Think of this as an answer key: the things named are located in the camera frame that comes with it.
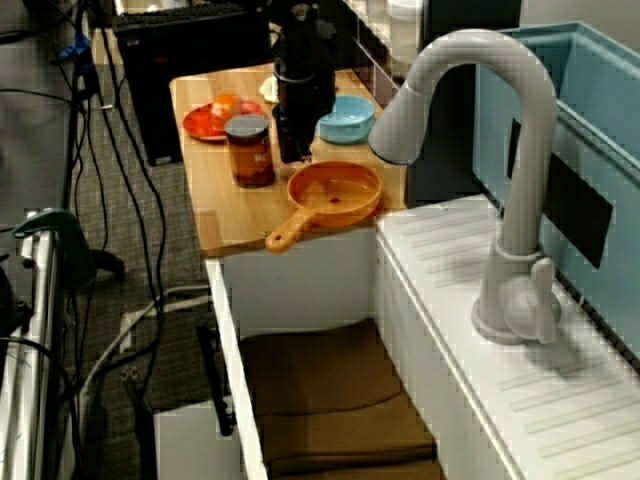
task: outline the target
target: brown jar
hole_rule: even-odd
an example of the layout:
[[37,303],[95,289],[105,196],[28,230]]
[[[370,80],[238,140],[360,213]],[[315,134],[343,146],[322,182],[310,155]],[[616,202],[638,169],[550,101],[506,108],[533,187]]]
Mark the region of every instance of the brown jar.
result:
[[239,115],[224,126],[233,181],[241,187],[273,183],[275,172],[269,143],[269,122],[262,115]]

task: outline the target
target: brown cushion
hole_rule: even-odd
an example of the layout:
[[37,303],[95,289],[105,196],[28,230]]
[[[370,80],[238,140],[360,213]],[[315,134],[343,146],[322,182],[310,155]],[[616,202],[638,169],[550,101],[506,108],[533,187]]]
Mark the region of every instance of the brown cushion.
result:
[[255,414],[353,410],[404,391],[373,320],[240,342]]
[[287,475],[278,480],[446,480],[437,460]]
[[357,410],[265,415],[264,461],[272,476],[434,458],[435,440],[405,393]]

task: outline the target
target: orange pan handle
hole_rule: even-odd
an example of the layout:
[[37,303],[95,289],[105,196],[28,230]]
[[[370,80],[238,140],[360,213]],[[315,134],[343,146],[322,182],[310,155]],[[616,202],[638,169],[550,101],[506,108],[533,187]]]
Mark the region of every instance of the orange pan handle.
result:
[[278,226],[265,240],[265,246],[271,253],[283,253],[289,250],[311,226],[316,212],[308,208],[299,208],[282,225]]

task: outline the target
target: faucet handle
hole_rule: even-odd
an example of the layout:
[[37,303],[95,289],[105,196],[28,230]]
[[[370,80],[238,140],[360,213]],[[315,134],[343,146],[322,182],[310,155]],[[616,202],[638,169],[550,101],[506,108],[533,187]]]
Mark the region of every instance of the faucet handle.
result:
[[538,303],[535,307],[536,336],[540,343],[552,343],[556,339],[556,311],[551,292],[556,268],[549,258],[538,260],[531,268],[531,279],[535,286]]

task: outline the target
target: blue bowl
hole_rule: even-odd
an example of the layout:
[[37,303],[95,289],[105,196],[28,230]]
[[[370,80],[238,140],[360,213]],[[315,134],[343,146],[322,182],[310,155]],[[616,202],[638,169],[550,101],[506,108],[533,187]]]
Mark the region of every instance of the blue bowl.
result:
[[338,95],[332,112],[318,120],[318,136],[338,145],[360,143],[369,135],[374,112],[366,98]]

